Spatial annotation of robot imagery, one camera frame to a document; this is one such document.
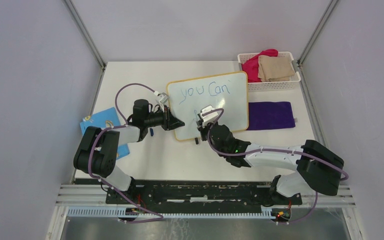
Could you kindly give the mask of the yellow framed whiteboard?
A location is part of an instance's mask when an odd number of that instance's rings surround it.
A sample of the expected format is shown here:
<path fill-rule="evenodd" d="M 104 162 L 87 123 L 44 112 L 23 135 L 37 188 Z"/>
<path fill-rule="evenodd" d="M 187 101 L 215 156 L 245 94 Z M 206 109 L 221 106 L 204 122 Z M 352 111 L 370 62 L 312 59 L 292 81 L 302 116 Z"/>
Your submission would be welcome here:
<path fill-rule="evenodd" d="M 232 132 L 249 126 L 248 76 L 243 71 L 172 81 L 166 91 L 172 114 L 185 123 L 174 130 L 177 141 L 201 137 L 198 114 L 208 106 L 224 110 L 218 122 Z"/>

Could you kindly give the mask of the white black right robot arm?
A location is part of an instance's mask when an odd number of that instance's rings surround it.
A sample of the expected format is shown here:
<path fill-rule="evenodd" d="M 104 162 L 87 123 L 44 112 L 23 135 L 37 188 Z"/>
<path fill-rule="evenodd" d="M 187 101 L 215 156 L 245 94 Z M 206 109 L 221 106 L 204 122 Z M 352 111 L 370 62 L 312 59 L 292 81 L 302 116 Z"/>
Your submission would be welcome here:
<path fill-rule="evenodd" d="M 202 140 L 234 167 L 263 166 L 291 171 L 273 180 L 268 196 L 275 204 L 310 190 L 336 196 L 340 182 L 349 178 L 344 160 L 315 140 L 289 147 L 259 145 L 235 138 L 226 125 L 203 120 L 196 124 Z"/>

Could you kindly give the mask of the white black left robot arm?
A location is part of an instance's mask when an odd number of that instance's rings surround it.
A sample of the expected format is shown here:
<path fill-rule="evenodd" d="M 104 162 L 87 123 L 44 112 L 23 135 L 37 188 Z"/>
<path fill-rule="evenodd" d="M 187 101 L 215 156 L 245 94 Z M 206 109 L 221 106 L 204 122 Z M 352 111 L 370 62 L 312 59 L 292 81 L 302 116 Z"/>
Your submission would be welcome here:
<path fill-rule="evenodd" d="M 151 106 L 147 100 L 138 99 L 133 104 L 126 125 L 104 129 L 87 127 L 73 159 L 75 169 L 118 189 L 117 196 L 125 204 L 136 200 L 137 190 L 130 186 L 133 177 L 116 166 L 119 144 L 141 142 L 153 127 L 160 126 L 165 131 L 172 131 L 186 125 L 172 114 L 167 105 L 163 104 L 155 111 Z"/>

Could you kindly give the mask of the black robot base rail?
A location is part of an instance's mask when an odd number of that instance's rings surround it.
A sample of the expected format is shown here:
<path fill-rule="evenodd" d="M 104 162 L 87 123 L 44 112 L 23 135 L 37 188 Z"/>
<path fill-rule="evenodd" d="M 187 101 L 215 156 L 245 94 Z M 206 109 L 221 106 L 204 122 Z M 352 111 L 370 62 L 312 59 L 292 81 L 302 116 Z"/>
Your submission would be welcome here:
<path fill-rule="evenodd" d="M 256 214 L 264 207 L 303 203 L 298 193 L 280 195 L 269 181 L 136 179 L 124 194 L 159 214 Z"/>

